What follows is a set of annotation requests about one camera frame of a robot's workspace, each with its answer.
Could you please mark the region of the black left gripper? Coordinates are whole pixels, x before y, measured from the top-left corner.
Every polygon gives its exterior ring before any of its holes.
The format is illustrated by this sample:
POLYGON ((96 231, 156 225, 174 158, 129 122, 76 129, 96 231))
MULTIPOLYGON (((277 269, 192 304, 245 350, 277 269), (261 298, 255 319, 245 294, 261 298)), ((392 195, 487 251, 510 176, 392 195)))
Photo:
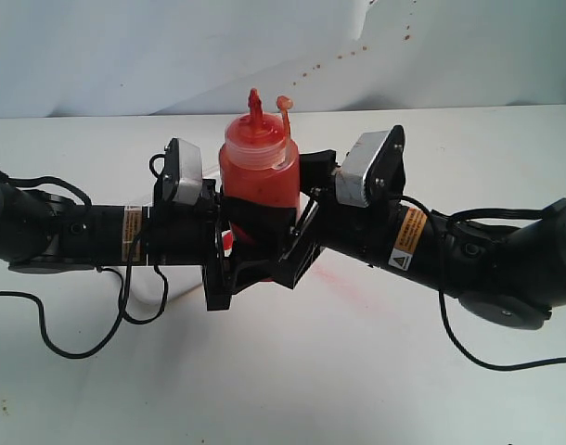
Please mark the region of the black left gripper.
MULTIPOLYGON (((224 285, 224 249, 219 239, 228 227, 239 241, 285 241, 295 227, 297 210, 270 207, 237 197, 219 196, 216 180, 204 180, 195 205, 159 199, 154 185, 151 226, 146 235, 148 265, 161 271, 165 266, 200 266, 206 308, 225 311, 232 296, 248 287, 273 281, 273 262, 268 259, 228 260, 224 285)), ((161 299, 167 301, 167 290, 161 299)))

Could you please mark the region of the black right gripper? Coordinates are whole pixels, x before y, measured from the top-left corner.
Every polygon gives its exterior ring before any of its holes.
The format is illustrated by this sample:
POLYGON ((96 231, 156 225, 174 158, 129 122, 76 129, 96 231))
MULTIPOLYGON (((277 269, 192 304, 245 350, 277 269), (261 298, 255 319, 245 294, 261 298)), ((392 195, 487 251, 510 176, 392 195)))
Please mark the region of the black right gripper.
POLYGON ((372 267, 391 268, 388 261, 406 206, 398 202, 400 195, 387 205, 365 209, 339 204, 333 178, 336 155, 330 149, 300 155, 300 190, 315 200, 317 209, 310 221, 291 226, 277 241, 273 280, 287 288, 297 285, 326 248, 372 267))

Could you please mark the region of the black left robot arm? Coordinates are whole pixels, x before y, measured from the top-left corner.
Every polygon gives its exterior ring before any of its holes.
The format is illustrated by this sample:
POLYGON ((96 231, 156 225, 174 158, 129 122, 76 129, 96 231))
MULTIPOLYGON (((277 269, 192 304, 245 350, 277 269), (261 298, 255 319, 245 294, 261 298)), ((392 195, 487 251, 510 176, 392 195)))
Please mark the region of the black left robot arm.
POLYGON ((225 197, 205 179, 192 203, 156 183, 151 206, 95 205, 57 177, 12 178, 0 172, 0 260, 18 273, 65 273, 122 267, 197 266, 207 308, 261 281, 293 288, 288 261, 290 209, 225 197))

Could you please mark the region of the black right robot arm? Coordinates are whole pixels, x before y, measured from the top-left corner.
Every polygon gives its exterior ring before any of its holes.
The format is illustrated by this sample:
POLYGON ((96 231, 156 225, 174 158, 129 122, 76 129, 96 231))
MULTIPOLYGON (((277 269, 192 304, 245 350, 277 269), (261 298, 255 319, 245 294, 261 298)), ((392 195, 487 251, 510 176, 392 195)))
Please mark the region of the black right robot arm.
POLYGON ((566 305, 566 199, 540 210, 444 215, 407 197, 401 153, 382 150, 364 173, 367 204, 343 201, 330 150, 300 158, 301 190, 317 209, 304 238, 456 299, 494 324, 536 330, 566 305))

